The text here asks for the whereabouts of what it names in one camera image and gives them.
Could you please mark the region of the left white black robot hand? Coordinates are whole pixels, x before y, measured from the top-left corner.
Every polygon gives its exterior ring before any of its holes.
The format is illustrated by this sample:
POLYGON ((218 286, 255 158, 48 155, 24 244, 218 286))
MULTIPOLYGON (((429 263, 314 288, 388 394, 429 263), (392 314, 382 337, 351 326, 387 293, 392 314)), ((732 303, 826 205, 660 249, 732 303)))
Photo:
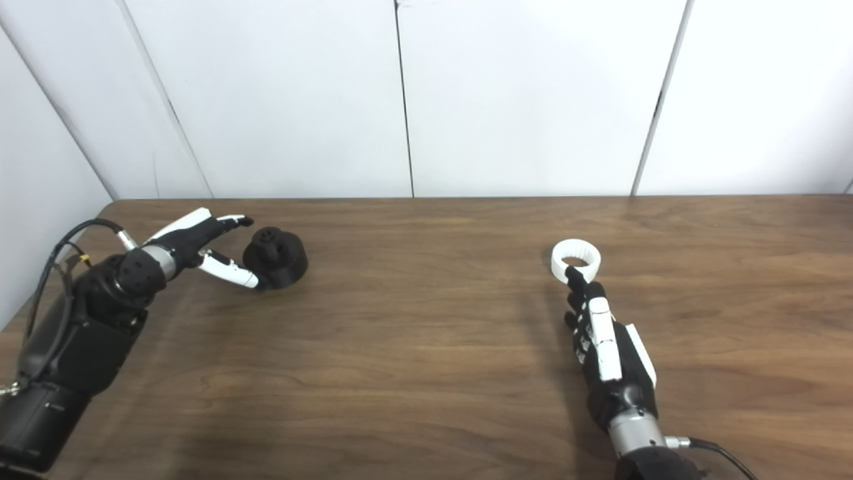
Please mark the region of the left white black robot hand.
POLYGON ((253 224, 253 219, 246 215, 216 217, 209 209, 200 207, 157 231, 141 246, 141 251, 158 262, 168 281, 183 270, 200 269, 223 281, 259 291, 267 285, 265 280, 208 247, 229 231, 253 224))

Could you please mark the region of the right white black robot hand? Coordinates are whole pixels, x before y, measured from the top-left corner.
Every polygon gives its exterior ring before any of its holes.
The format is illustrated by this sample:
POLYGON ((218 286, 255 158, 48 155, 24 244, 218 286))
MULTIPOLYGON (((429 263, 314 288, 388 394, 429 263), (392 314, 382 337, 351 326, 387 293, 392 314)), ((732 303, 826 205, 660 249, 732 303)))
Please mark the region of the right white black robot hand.
POLYGON ((604 431, 628 411, 659 417, 655 380, 636 329, 616 321, 601 283, 588 281, 572 265, 564 273, 569 289, 564 322, 588 389, 589 416, 604 431))

